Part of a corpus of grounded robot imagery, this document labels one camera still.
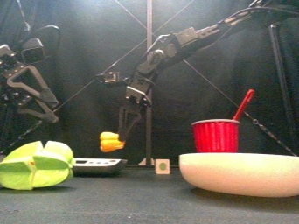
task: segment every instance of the red plastic cup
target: red plastic cup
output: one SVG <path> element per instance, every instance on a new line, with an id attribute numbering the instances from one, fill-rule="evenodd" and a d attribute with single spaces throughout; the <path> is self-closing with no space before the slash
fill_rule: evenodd
<path id="1" fill-rule="evenodd" d="M 198 152 L 240 151 L 240 121 L 212 119 L 193 125 Z"/>

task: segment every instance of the black tabletop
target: black tabletop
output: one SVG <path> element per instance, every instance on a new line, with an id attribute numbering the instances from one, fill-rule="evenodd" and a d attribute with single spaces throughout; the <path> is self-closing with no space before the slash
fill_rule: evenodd
<path id="1" fill-rule="evenodd" d="M 210 192 L 178 168 L 126 168 L 118 175 L 75 177 L 17 191 L 0 188 L 2 223 L 299 223 L 299 198 Z"/>

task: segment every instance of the green toy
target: green toy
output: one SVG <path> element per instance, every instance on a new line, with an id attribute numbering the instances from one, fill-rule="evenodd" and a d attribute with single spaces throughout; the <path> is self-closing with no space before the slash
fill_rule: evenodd
<path id="1" fill-rule="evenodd" d="M 14 150 L 0 163 L 0 184 L 15 190 L 58 185 L 73 178 L 75 158 L 66 143 L 41 141 Z"/>

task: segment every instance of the metal rod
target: metal rod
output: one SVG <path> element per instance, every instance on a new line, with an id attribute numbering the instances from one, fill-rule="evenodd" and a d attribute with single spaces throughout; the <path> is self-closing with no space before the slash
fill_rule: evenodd
<path id="1" fill-rule="evenodd" d="M 147 0 L 147 49 L 153 46 L 154 1 Z M 146 166 L 153 165 L 153 107 L 146 109 Z"/>
<path id="2" fill-rule="evenodd" d="M 298 141 L 297 134 L 296 134 L 296 117 L 294 117 L 294 111 L 293 111 L 292 100 L 289 95 L 289 87 L 286 83 L 286 70 L 285 70 L 277 29 L 278 29 L 277 24 L 272 24 L 269 27 L 269 31 L 270 31 L 270 38 L 273 43 L 274 55 L 276 55 L 276 68 L 277 68 L 277 74 L 278 74 L 280 83 L 281 83 L 281 91 L 282 91 L 284 101 L 285 101 L 285 115 L 286 115 L 288 127 L 289 127 L 290 137 L 293 140 L 293 145 L 296 146 L 296 143 Z"/>

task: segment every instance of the white bowl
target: white bowl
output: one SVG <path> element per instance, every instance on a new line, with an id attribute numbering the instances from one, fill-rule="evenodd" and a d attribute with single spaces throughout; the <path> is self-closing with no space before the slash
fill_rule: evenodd
<path id="1" fill-rule="evenodd" d="M 194 186 L 260 197 L 299 195 L 299 157 L 253 153 L 181 155 L 181 171 Z"/>

